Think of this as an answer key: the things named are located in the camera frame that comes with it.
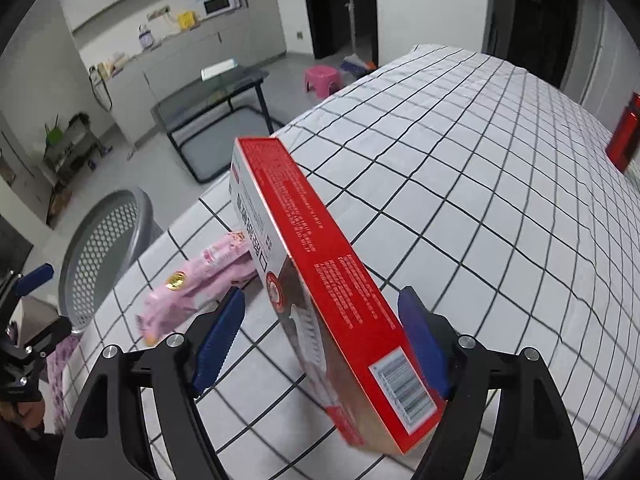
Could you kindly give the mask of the person's left hand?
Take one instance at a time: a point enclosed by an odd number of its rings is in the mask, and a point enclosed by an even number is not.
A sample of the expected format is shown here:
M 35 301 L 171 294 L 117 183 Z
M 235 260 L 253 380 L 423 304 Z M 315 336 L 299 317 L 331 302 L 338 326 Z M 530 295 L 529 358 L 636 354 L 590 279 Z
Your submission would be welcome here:
M 46 404 L 43 399 L 35 402 L 12 404 L 2 401 L 1 417 L 7 422 L 15 422 L 26 430 L 36 430 L 43 425 Z

